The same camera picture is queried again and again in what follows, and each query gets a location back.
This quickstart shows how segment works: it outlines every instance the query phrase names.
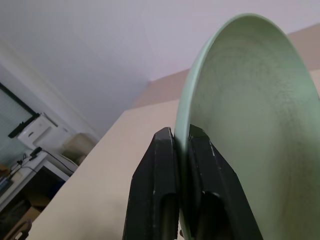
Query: black cable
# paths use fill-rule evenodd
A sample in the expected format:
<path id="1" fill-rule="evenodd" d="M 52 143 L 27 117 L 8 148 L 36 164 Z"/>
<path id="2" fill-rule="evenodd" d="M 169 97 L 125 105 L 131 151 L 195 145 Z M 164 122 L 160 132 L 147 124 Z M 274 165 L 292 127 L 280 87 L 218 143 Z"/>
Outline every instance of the black cable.
<path id="1" fill-rule="evenodd" d="M 23 163 L 24 163 L 24 161 L 25 161 L 26 159 L 30 159 L 30 156 L 27 157 L 27 155 L 24 153 L 22 159 L 16 161 L 16 164 L 10 168 L 10 173 L 9 173 L 9 175 L 10 175 L 9 178 L 10 178 L 10 179 L 23 167 Z"/>
<path id="2" fill-rule="evenodd" d="M 68 168 L 62 161 L 60 161 L 58 158 L 56 158 L 55 156 L 53 156 L 50 152 L 43 150 L 43 152 L 49 154 L 51 157 L 53 157 L 55 160 L 57 160 L 59 163 L 61 163 L 66 169 L 68 169 L 70 172 L 75 173 L 74 171 L 72 171 L 70 168 Z"/>
<path id="3" fill-rule="evenodd" d="M 36 174 L 38 173 L 36 170 L 34 170 L 32 167 L 29 166 L 22 166 L 20 167 L 21 169 L 31 169 L 32 171 L 34 171 Z"/>

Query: speckled glaze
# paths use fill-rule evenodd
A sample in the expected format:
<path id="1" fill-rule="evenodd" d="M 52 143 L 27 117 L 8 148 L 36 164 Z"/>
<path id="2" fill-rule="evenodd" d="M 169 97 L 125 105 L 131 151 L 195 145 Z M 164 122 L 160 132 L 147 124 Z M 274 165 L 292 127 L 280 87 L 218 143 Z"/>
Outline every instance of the speckled glaze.
<path id="1" fill-rule="evenodd" d="M 183 196 L 190 124 L 237 173 L 264 240 L 320 239 L 320 100 L 276 25 L 237 16 L 192 65 L 174 130 Z M 188 225 L 182 229 L 191 239 Z"/>

